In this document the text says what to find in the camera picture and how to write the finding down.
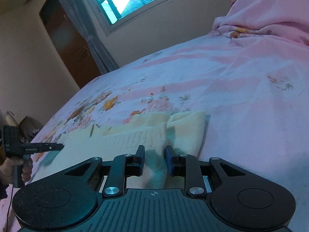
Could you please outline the person's left hand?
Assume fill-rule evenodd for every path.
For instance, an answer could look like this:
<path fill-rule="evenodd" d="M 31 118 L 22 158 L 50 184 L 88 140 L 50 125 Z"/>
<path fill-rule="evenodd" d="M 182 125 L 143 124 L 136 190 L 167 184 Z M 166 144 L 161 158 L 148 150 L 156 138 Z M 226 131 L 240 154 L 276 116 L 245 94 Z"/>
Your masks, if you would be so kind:
<path fill-rule="evenodd" d="M 13 183 L 13 171 L 14 166 L 16 165 L 22 166 L 21 178 L 23 182 L 28 182 L 31 179 L 33 168 L 31 158 L 26 162 L 23 159 L 17 157 L 6 158 L 4 163 L 0 166 L 1 183 L 3 185 L 9 185 Z"/>

